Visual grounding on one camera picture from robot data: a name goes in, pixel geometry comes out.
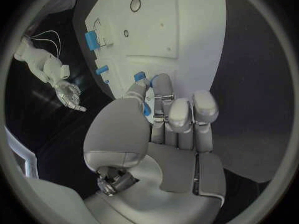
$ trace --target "white cable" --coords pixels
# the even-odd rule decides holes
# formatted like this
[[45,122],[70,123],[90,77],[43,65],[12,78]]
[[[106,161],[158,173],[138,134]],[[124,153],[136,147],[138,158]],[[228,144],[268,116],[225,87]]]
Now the white cable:
[[59,58],[58,47],[57,47],[57,45],[56,45],[56,43],[55,43],[54,41],[52,41],[52,40],[50,40],[50,39],[40,39],[40,38],[30,38],[30,39],[31,39],[31,40],[36,40],[36,41],[50,41],[50,42],[52,42],[52,43],[55,45],[55,47],[56,47],[57,58]]
[[58,34],[57,31],[54,31],[54,30],[43,31],[42,33],[39,33],[39,34],[34,35],[34,36],[31,36],[30,38],[38,37],[38,36],[40,36],[42,34],[49,33],[49,32],[54,32],[57,35],[57,38],[58,38],[58,41],[59,41],[59,53],[58,53],[57,57],[59,58],[60,52],[61,52],[61,41],[60,41],[60,36],[59,36],[59,34]]

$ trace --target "blue plastic part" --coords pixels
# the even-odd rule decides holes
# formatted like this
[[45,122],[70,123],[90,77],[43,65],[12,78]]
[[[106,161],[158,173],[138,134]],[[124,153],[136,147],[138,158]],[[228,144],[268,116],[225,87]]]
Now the blue plastic part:
[[103,72],[108,71],[108,70],[109,70],[109,67],[108,67],[107,65],[105,65],[105,66],[102,66],[102,67],[100,67],[99,69],[97,69],[97,70],[96,70],[96,74],[97,74],[97,75],[100,75],[100,74],[102,74]]
[[140,71],[134,75],[135,82],[140,81],[146,77],[146,74],[143,71]]
[[151,114],[150,107],[146,102],[144,102],[144,105],[145,105],[144,115],[149,116]]
[[152,87],[152,81],[155,79],[155,78],[157,78],[158,77],[158,75],[155,75],[151,80],[150,80],[150,87]]
[[95,31],[89,31],[85,33],[85,40],[87,42],[87,45],[89,47],[89,50],[93,51],[97,48],[100,48],[100,44],[97,40],[97,34]]

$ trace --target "wire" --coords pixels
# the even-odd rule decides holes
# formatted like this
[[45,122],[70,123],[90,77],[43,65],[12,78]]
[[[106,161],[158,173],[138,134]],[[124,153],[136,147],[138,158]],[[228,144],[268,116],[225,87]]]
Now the wire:
[[59,56],[60,56],[60,52],[61,52],[61,41],[60,41],[60,37],[59,37],[59,34],[58,34],[57,31],[54,31],[54,30],[43,31],[43,32],[41,32],[41,33],[39,33],[39,34],[37,34],[37,35],[30,36],[29,38],[38,37],[38,36],[40,36],[40,35],[42,35],[42,34],[49,33],[49,32],[53,32],[53,33],[55,33],[56,36],[57,36],[57,38],[58,38],[58,41],[59,41],[59,53],[58,53],[58,56],[57,56],[57,57],[59,58]]
[[30,39],[31,39],[31,40],[36,40],[36,41],[50,41],[50,42],[52,42],[52,43],[55,45],[55,47],[56,47],[57,58],[59,58],[58,47],[57,47],[57,45],[56,45],[56,43],[55,43],[54,41],[52,41],[52,40],[50,40],[50,39],[41,39],[41,38],[32,38],[32,37],[30,37]]

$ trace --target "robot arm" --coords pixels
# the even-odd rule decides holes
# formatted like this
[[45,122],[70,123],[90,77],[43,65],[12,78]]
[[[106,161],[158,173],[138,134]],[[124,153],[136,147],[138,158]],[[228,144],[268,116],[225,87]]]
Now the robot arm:
[[63,65],[58,58],[46,50],[35,48],[27,37],[23,37],[14,57],[16,60],[26,62],[30,71],[42,82],[50,83],[57,97],[66,107],[86,111],[86,108],[79,105],[81,94],[79,88],[65,81],[70,75],[68,65]]

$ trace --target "black background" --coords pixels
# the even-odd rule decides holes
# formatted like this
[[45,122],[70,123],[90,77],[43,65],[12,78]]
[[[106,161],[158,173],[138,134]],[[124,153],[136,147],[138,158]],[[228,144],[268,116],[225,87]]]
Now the black background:
[[[12,12],[16,14],[21,12],[18,8],[22,0],[0,0],[1,5],[1,23],[0,29],[2,30],[7,20],[11,17]],[[288,17],[291,21],[289,26],[289,32],[292,33],[292,38],[294,42],[298,40],[298,30],[299,23],[297,22],[299,1],[298,0],[271,0],[276,1],[276,5],[282,9],[282,13]],[[284,196],[283,200],[278,204],[275,210],[268,216],[263,223],[275,223],[275,222],[295,222],[297,219],[297,211],[299,207],[297,205],[297,200],[299,198],[298,193],[299,187],[299,176],[297,175],[294,182],[288,189],[287,194]],[[0,223],[34,223],[27,214],[23,207],[16,201],[16,199],[11,194],[7,183],[3,176],[0,179]]]

